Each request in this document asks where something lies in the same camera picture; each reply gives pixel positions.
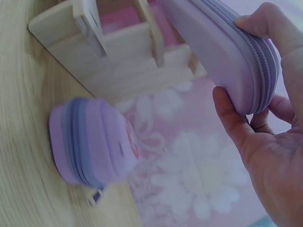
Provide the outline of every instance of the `printed logo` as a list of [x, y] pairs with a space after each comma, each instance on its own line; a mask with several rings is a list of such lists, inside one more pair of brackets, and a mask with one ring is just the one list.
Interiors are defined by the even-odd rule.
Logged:
[[138, 148], [138, 145], [136, 143], [136, 138], [133, 137], [133, 134], [132, 134], [132, 126], [130, 124], [130, 122], [126, 121], [126, 132], [127, 132], [127, 136], [128, 136], [128, 139], [129, 139], [129, 142], [131, 144], [131, 148], [133, 150], [133, 153], [135, 155], [135, 157], [137, 159], [139, 159], [139, 148]]

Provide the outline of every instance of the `coin purse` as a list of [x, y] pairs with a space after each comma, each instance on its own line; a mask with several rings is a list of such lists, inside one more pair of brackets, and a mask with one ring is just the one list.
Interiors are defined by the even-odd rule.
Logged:
[[217, 0], [158, 0], [217, 86], [238, 113], [257, 114], [270, 103], [280, 65], [267, 39], [235, 26], [238, 14]]

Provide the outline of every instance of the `fingernail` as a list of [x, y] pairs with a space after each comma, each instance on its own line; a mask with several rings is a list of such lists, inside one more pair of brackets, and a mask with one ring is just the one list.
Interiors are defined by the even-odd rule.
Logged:
[[249, 15], [244, 15], [244, 16], [240, 16], [240, 17], [236, 18], [235, 19], [235, 24], [243, 23], [248, 17], [249, 17]]

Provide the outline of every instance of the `hand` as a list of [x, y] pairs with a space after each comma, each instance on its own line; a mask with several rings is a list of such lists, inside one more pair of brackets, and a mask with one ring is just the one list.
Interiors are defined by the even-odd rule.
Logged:
[[269, 110], [292, 128], [275, 135], [267, 123], [268, 110], [254, 115], [249, 124], [245, 116], [236, 113], [222, 87], [213, 92], [216, 110], [273, 221], [281, 227], [302, 227], [303, 34], [271, 3], [235, 23], [253, 35], [271, 38], [278, 48], [290, 101], [274, 96]]

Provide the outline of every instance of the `white flower pattern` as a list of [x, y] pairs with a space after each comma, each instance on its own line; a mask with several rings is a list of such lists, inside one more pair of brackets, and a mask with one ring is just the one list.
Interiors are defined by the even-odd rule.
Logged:
[[184, 106], [184, 100], [178, 92], [189, 92], [193, 87], [191, 81], [181, 83], [177, 86], [167, 88], [154, 96], [141, 96], [123, 103], [116, 108], [122, 112], [127, 112], [134, 104], [139, 120], [144, 122], [153, 117], [153, 113], [164, 120], [169, 120], [174, 113], [181, 110]]
[[118, 106], [143, 149], [128, 183], [145, 227], [244, 227], [266, 214], [217, 118], [213, 87], [197, 79]]
[[211, 209], [226, 214], [240, 199], [236, 187], [249, 183], [235, 147], [219, 151], [218, 141], [213, 148], [207, 145], [215, 137], [202, 140], [195, 133], [181, 132], [172, 144], [172, 153], [157, 162], [165, 172], [151, 178], [152, 184], [163, 189], [157, 202], [169, 206], [175, 215], [186, 213], [192, 204], [199, 219], [210, 218]]

